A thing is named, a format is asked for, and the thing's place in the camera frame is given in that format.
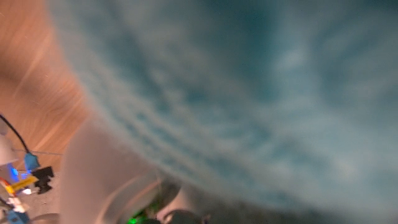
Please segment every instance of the yellow object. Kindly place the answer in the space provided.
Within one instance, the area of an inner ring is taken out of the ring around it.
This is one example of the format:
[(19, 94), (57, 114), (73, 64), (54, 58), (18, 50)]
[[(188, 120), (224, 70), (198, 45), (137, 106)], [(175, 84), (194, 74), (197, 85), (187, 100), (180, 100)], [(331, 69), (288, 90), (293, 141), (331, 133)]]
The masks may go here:
[(12, 184), (11, 185), (11, 189), (13, 190), (13, 191), (18, 191), (18, 190), (20, 190), (20, 189), (23, 189), (24, 187), (27, 187), (28, 185), (30, 185), (30, 184), (33, 184), (34, 182), (36, 182), (36, 181), (38, 181), (38, 178), (36, 178), (35, 176), (29, 176), (28, 178), (26, 178), (26, 179), (24, 179), (24, 180), (22, 180), (22, 181), (20, 181), (20, 182), (17, 182), (17, 183), (15, 183), (15, 184)]
[(11, 185), (10, 185), (10, 186), (4, 186), (4, 188), (7, 190), (7, 192), (8, 192), (9, 194), (14, 194), (14, 193), (15, 193), (15, 191), (14, 191), (14, 189), (12, 188)]

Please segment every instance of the blue connector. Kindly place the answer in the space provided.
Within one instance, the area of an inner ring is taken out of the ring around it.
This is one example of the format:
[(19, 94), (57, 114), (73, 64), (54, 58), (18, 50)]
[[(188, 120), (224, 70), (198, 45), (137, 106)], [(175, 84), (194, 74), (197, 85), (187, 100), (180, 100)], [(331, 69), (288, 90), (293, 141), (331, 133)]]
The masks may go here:
[(37, 160), (37, 156), (31, 153), (25, 154), (24, 162), (26, 170), (32, 171), (40, 167), (39, 161)]
[(15, 212), (13, 210), (8, 211), (7, 220), (11, 224), (26, 224), (29, 223), (29, 217), (26, 212)]

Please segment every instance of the blue light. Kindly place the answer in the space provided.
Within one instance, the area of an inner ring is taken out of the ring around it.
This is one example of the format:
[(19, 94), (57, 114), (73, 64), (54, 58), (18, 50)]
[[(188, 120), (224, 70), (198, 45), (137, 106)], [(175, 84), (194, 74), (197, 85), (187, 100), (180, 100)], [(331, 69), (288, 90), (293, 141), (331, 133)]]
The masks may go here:
[(12, 168), (12, 174), (18, 176), (18, 170), (15, 168)]

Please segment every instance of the wire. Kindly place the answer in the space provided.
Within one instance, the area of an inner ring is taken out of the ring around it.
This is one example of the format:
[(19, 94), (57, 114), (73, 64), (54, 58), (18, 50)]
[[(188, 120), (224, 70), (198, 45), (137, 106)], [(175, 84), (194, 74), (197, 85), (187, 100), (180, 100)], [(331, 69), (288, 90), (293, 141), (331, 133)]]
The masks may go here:
[(14, 208), (14, 206), (8, 204), (2, 197), (0, 197), (0, 202), (3, 203), (3, 206), (0, 206), (0, 207), (8, 207), (9, 209)]
[(15, 133), (15, 135), (19, 138), (19, 140), (21, 141), (22, 145), (24, 146), (25, 152), (30, 154), (29, 149), (27, 148), (25, 141), (23, 140), (23, 138), (21, 137), (21, 135), (19, 135), (19, 133), (17, 132), (17, 130), (12, 126), (12, 124), (3, 116), (0, 114), (0, 118), (11, 128), (11, 130)]

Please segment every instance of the black plug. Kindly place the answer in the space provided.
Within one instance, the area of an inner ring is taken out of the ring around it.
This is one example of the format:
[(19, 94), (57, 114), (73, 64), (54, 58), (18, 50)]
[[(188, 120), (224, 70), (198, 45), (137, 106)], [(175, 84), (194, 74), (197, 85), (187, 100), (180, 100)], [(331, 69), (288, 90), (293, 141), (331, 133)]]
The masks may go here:
[(49, 186), (49, 182), (51, 181), (49, 177), (54, 177), (51, 167), (35, 170), (32, 172), (32, 175), (38, 178), (38, 181), (35, 182), (35, 187), (39, 188), (37, 194), (43, 194), (52, 189), (52, 187)]

